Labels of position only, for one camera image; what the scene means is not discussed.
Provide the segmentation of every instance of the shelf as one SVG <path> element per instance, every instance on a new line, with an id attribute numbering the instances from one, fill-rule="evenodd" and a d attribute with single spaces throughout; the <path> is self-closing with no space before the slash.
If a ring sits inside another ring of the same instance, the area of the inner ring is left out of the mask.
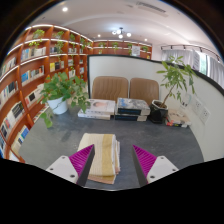
<path id="1" fill-rule="evenodd" d="M 1 78 L 0 78 L 0 83 L 3 81 L 3 79 L 7 76 L 7 75 L 9 75 L 12 71 L 14 71 L 16 68 L 18 68 L 19 66 L 18 65 L 16 65 L 16 66 L 14 66 L 13 68 L 11 68 L 8 72 L 6 72 L 4 75 L 2 75 L 1 76 Z"/>
<path id="2" fill-rule="evenodd" d="M 65 68 L 60 68 L 60 69 L 57 69 L 57 70 L 55 70 L 55 71 L 52 71 L 52 72 L 50 72 L 50 73 L 58 73 L 58 72 L 60 72 L 60 71 L 62 71 L 62 70 L 64 70 Z"/>
<path id="3" fill-rule="evenodd" d="M 29 58 L 29 59 L 27 59 L 25 61 L 21 61 L 21 64 L 20 65 L 24 65 L 24 64 L 29 63 L 31 61 L 40 60 L 40 59 L 43 59 L 43 58 L 46 58 L 46 57 L 48 57 L 48 56 L 45 55 L 45 56 L 39 56 L 39 57 Z"/>
<path id="4" fill-rule="evenodd" d="M 22 86 L 22 90 L 23 90 L 24 88 L 27 88 L 27 86 L 29 86 L 30 84 L 33 84 L 36 80 L 40 80 L 40 79 L 42 79 L 42 78 L 44 78 L 44 77 L 45 77 L 45 75 L 41 75 L 40 77 L 31 80 L 31 81 L 28 82 L 26 85 Z"/>
<path id="5" fill-rule="evenodd" d="M 21 59 L 21 51 L 27 49 L 28 44 L 31 43 L 32 41 L 39 41 L 40 39 L 32 39 L 33 38 L 33 33 L 37 29 L 43 29 L 45 31 L 44 37 L 41 38 L 43 42 L 41 42 L 43 47 L 46 47 L 46 54 L 41 55 L 38 57 L 31 57 L 29 59 L 26 59 L 24 61 L 20 62 Z M 64 31 L 64 34 L 62 36 L 62 39 L 57 39 L 53 36 L 53 34 L 59 32 L 59 31 Z M 75 39 L 72 41 L 70 39 L 70 34 L 74 34 Z M 91 42 L 91 46 L 87 46 L 85 49 L 83 49 L 82 53 L 80 53 L 81 46 L 83 45 L 80 42 L 80 39 L 84 38 L 86 41 Z M 50 53 L 50 47 L 53 47 L 57 41 L 62 41 L 64 42 L 64 47 L 63 47 L 63 52 L 62 54 L 49 54 Z M 99 47 L 98 44 L 99 42 L 104 42 L 106 44 L 105 47 Z M 118 42 L 118 49 L 116 52 L 114 51 L 112 47 L 113 42 Z M 8 111 L 11 109 L 11 107 L 18 101 L 21 101 L 23 104 L 25 104 L 25 97 L 27 96 L 28 93 L 32 92 L 36 85 L 44 82 L 48 82 L 45 80 L 45 78 L 49 76 L 53 76 L 54 73 L 58 72 L 66 72 L 70 71 L 70 66 L 68 66 L 68 59 L 73 58 L 74 59 L 74 68 L 76 70 L 76 75 L 78 77 L 83 76 L 83 79 L 85 81 L 88 81 L 87 77 L 87 55 L 92 55 L 97 53 L 99 50 L 102 50 L 102 54 L 114 54 L 114 55 L 124 55 L 127 54 L 128 49 L 127 48 L 127 43 L 132 43 L 133 45 L 140 45 L 141 46 L 148 46 L 149 51 L 147 53 L 142 53 L 141 52 L 141 57 L 148 56 L 150 54 L 151 57 L 151 50 L 152 47 L 150 45 L 146 45 L 144 43 L 138 43 L 134 41 L 123 41 L 123 40 L 96 40 L 92 41 L 86 36 L 64 28 L 62 26 L 56 26 L 56 25 L 51 25 L 51 24 L 37 24 L 31 27 L 28 27 L 27 30 L 25 30 L 20 37 L 16 40 L 15 45 L 13 48 L 9 51 L 8 56 L 6 58 L 6 62 L 10 60 L 11 57 L 16 57 L 16 61 L 19 62 L 16 66 L 11 68 L 7 73 L 2 75 L 0 77 L 0 83 L 1 87 L 5 88 L 11 81 L 17 81 L 18 83 L 18 90 L 8 99 L 8 101 L 2 106 L 1 108 L 1 116 L 3 118 L 7 116 Z M 68 49 L 72 47 L 72 44 L 75 44 L 76 47 L 76 53 L 68 53 Z M 56 69 L 55 71 L 50 71 L 50 63 L 53 63 L 54 61 L 57 61 L 56 58 L 61 56 L 62 61 L 64 61 L 64 68 Z M 24 74 L 24 72 L 28 70 L 33 70 L 37 69 L 37 67 L 44 65 L 44 72 L 45 74 L 43 76 L 40 76 L 36 79 L 31 80 L 29 83 L 27 83 L 25 86 L 21 85 L 21 75 Z M 12 128 L 11 132 L 9 133 L 8 140 L 6 141 L 8 145 L 8 149 L 10 150 L 10 143 L 14 141 L 13 138 L 17 135 L 19 129 L 26 124 L 27 127 L 32 127 L 34 125 L 33 123 L 33 118 L 36 116 L 36 114 L 44 107 L 44 105 L 40 103 L 34 102 L 30 107 L 27 107 L 27 105 L 24 105 L 24 114 L 22 117 L 17 121 L 15 126 Z"/>
<path id="6" fill-rule="evenodd" d="M 8 136 L 8 139 L 6 140 L 6 141 L 9 143 L 9 145 L 11 145 L 11 144 L 13 143 L 14 139 L 13 139 L 13 141 L 12 141 L 12 137 L 14 137 L 14 138 L 16 137 L 16 135 L 17 135 L 18 132 L 15 133 L 15 130 L 18 128 L 18 126 L 20 125 L 20 122 L 21 122 L 23 119 L 26 119 L 26 112 L 23 113 L 22 117 L 21 117 L 21 118 L 16 122 L 16 124 L 13 126 L 13 128 L 12 128 L 12 130 L 11 130 L 9 136 Z"/>
<path id="7" fill-rule="evenodd" d="M 22 45 L 23 45 L 23 44 L 18 44 L 18 45 L 16 45 L 13 49 L 11 49 L 11 50 L 8 52 L 7 56 L 8 56 L 9 54 L 11 54 L 13 51 L 15 51 L 16 49 L 18 50 L 18 48 L 21 47 Z"/>

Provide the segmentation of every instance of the green plant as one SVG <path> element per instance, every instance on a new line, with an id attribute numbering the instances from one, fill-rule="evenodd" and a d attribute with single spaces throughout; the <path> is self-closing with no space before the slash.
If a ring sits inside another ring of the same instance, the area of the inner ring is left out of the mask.
<path id="1" fill-rule="evenodd" d="M 62 102 L 67 99 L 71 99 L 71 107 L 76 105 L 80 106 L 85 113 L 86 106 L 89 106 L 90 103 L 87 101 L 88 93 L 83 92 L 85 82 L 82 79 L 79 79 L 77 76 L 68 79 L 65 72 L 59 72 L 58 74 L 55 73 L 52 78 L 46 78 L 46 80 L 50 80 L 50 82 L 44 83 L 44 88 L 41 91 L 41 97 L 38 99 L 37 103 L 40 101 L 42 103 L 46 103 L 48 100 L 55 100 L 63 97 Z M 52 116 L 52 110 L 48 110 L 47 113 L 42 113 L 40 116 L 44 119 L 47 128 L 53 125 L 51 121 Z"/>
<path id="2" fill-rule="evenodd" d="M 112 43 L 112 47 L 117 46 L 118 47 L 118 43 L 117 42 L 113 42 Z"/>
<path id="3" fill-rule="evenodd" d="M 142 47 L 142 50 L 143 50 L 143 51 L 145 51 L 145 52 L 147 52 L 147 51 L 148 51 L 148 49 L 149 49 L 149 48 L 148 48 L 148 47 L 146 47 L 146 46 L 143 46 L 143 47 Z"/>
<path id="4" fill-rule="evenodd" d="M 85 42 L 85 39 L 81 37 L 81 38 L 80 38 L 80 43 L 83 44 L 84 42 Z"/>
<path id="5" fill-rule="evenodd" d="M 116 53 L 116 50 L 118 49 L 118 43 L 117 42 L 113 42 L 112 43 L 112 47 L 114 48 L 114 52 Z"/>
<path id="6" fill-rule="evenodd" d="M 131 50 L 131 49 L 129 49 L 129 50 L 128 50 L 128 54 L 129 54 L 129 55 L 131 55 L 131 52 L 132 52 L 132 50 Z"/>
<path id="7" fill-rule="evenodd" d="M 103 45 L 103 48 L 105 48 L 106 43 L 104 43 L 104 42 L 100 42 L 100 43 L 98 44 L 98 47 L 101 47 L 102 45 Z"/>
<path id="8" fill-rule="evenodd" d="M 45 31 L 37 29 L 34 33 L 33 33 L 33 39 L 38 39 L 40 38 L 39 41 L 32 41 L 31 43 L 29 43 L 29 46 L 35 46 L 35 49 L 37 49 L 37 47 L 40 45 L 39 43 L 42 42 L 42 38 L 44 36 Z"/>
<path id="9" fill-rule="evenodd" d="M 75 41 L 75 35 L 72 34 L 72 33 L 70 34 L 70 40 L 71 40 L 71 41 Z"/>
<path id="10" fill-rule="evenodd" d="M 55 47 L 57 48 L 57 53 L 58 54 L 63 53 L 63 50 L 62 50 L 63 46 L 64 46 L 64 43 L 63 43 L 63 41 L 60 41 L 60 40 L 55 44 Z"/>
<path id="11" fill-rule="evenodd" d="M 53 33 L 53 37 L 61 39 L 64 34 L 64 31 L 59 31 L 57 33 Z"/>
<path id="12" fill-rule="evenodd" d="M 168 65 L 165 61 L 162 61 L 162 64 L 166 71 L 157 71 L 157 73 L 167 73 L 164 75 L 163 80 L 167 80 L 166 83 L 161 84 L 161 86 L 165 86 L 166 89 L 169 89 L 169 93 L 166 95 L 166 97 L 163 100 L 163 103 L 159 105 L 160 108 L 166 108 L 165 102 L 168 99 L 168 97 L 173 96 L 174 99 L 176 99 L 175 94 L 172 92 L 173 88 L 176 86 L 176 89 L 179 87 L 183 89 L 182 85 L 184 86 L 185 91 L 187 92 L 187 85 L 186 85 L 186 80 L 184 76 L 187 76 L 189 78 L 189 86 L 192 88 L 192 93 L 195 94 L 194 90 L 194 82 L 193 82 L 193 76 L 197 77 L 195 72 L 191 69 L 190 65 L 185 65 L 182 60 L 183 56 L 178 57 L 175 59 L 173 56 L 169 57 L 169 60 L 167 61 L 168 63 L 172 63 Z M 177 95 L 177 100 L 179 99 L 181 101 L 181 93 L 178 92 L 176 93 Z"/>

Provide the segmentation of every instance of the ceiling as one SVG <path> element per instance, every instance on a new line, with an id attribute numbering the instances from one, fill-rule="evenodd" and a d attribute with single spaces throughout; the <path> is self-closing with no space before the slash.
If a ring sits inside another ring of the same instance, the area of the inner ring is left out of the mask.
<path id="1" fill-rule="evenodd" d="M 150 4 L 165 12 L 142 5 Z M 209 37 L 187 15 L 158 0 L 67 0 L 42 13 L 30 25 L 50 23 L 65 26 L 96 39 L 119 39 L 112 31 L 123 27 L 132 36 L 124 40 L 153 46 L 191 44 L 218 53 Z"/>

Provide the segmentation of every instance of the curtain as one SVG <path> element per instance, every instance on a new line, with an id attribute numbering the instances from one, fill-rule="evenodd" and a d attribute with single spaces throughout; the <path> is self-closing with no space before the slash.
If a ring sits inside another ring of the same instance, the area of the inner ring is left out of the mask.
<path id="1" fill-rule="evenodd" d="M 224 88 L 224 66 L 210 57 L 210 78 Z"/>
<path id="2" fill-rule="evenodd" d="M 169 56 L 174 56 L 178 58 L 183 56 L 181 59 L 184 64 L 188 64 L 191 67 L 193 66 L 193 52 L 189 50 L 163 50 L 162 51 L 162 61 L 167 61 Z"/>

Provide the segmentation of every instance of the potted plant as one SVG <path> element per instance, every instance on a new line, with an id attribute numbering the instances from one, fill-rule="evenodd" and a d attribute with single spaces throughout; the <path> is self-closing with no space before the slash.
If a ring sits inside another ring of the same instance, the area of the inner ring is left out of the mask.
<path id="1" fill-rule="evenodd" d="M 142 50 L 143 50 L 143 51 L 145 51 L 145 52 L 147 52 L 147 51 L 148 51 L 148 49 L 149 49 L 149 48 L 148 48 L 148 47 L 146 47 L 146 46 L 143 46 L 143 47 L 142 47 Z"/>
<path id="2" fill-rule="evenodd" d="M 131 49 L 128 49 L 128 54 L 131 56 L 131 52 L 132 50 Z"/>
<path id="3" fill-rule="evenodd" d="M 84 42 L 85 42 L 85 39 L 81 37 L 81 38 L 80 38 L 80 43 L 81 43 L 81 44 L 84 44 Z"/>
<path id="4" fill-rule="evenodd" d="M 75 35 L 74 34 L 70 34 L 70 41 L 75 41 Z"/>
<path id="5" fill-rule="evenodd" d="M 42 113 L 41 118 L 47 128 L 53 125 L 51 117 L 53 114 L 62 114 L 67 111 L 67 99 L 71 99 L 71 107 L 80 106 L 83 112 L 86 111 L 86 106 L 89 106 L 88 93 L 83 92 L 85 87 L 85 82 L 79 79 L 77 76 L 68 79 L 67 74 L 55 73 L 55 75 L 50 78 L 48 83 L 44 83 L 44 88 L 41 91 L 41 97 L 38 99 L 37 103 L 48 103 L 51 110 L 47 113 Z"/>
<path id="6" fill-rule="evenodd" d="M 128 43 L 128 48 L 131 49 L 132 48 L 132 44 Z"/>
<path id="7" fill-rule="evenodd" d="M 181 102 L 181 93 L 178 90 L 175 96 L 173 89 L 174 87 L 176 87 L 176 89 L 183 89 L 184 87 L 185 91 L 187 92 L 185 77 L 189 78 L 189 86 L 192 88 L 192 93 L 195 94 L 193 76 L 197 77 L 197 75 L 191 69 L 190 65 L 185 65 L 183 61 L 180 60 L 181 58 L 183 58 L 183 56 L 180 56 L 177 59 L 175 59 L 173 56 L 170 56 L 169 60 L 167 61 L 170 65 L 168 65 L 165 61 L 162 61 L 162 64 L 166 70 L 157 71 L 157 73 L 167 73 L 164 75 L 163 79 L 163 81 L 166 80 L 166 82 L 160 86 L 165 86 L 165 88 L 169 91 L 163 101 L 152 101 L 152 104 L 150 105 L 151 112 L 149 119 L 153 123 L 162 123 L 163 118 L 167 116 L 168 106 L 166 105 L 166 100 L 168 97 L 173 97 L 174 99 L 180 100 Z"/>
<path id="8" fill-rule="evenodd" d="M 105 44 L 104 42 L 100 42 L 100 43 L 98 44 L 98 47 L 103 47 L 103 48 L 105 48 L 105 46 L 106 46 L 106 44 Z"/>
<path id="9" fill-rule="evenodd" d="M 64 34 L 64 31 L 59 31 L 57 33 L 53 33 L 53 37 L 55 37 L 56 39 L 61 39 L 63 34 Z"/>
<path id="10" fill-rule="evenodd" d="M 118 43 L 117 42 L 113 42 L 112 43 L 112 47 L 114 48 L 114 52 L 116 54 L 116 50 L 118 49 Z"/>
<path id="11" fill-rule="evenodd" d="M 87 44 L 86 44 L 88 47 L 90 47 L 91 45 L 92 45 L 92 43 L 91 42 L 87 42 Z"/>
<path id="12" fill-rule="evenodd" d="M 38 46 L 40 45 L 39 43 L 42 42 L 41 37 L 44 36 L 45 31 L 41 30 L 41 29 L 37 29 L 34 33 L 33 33 L 33 40 L 34 39 L 38 39 L 40 38 L 39 41 L 32 41 L 31 43 L 29 43 L 29 46 L 35 46 L 35 49 L 38 48 Z"/>

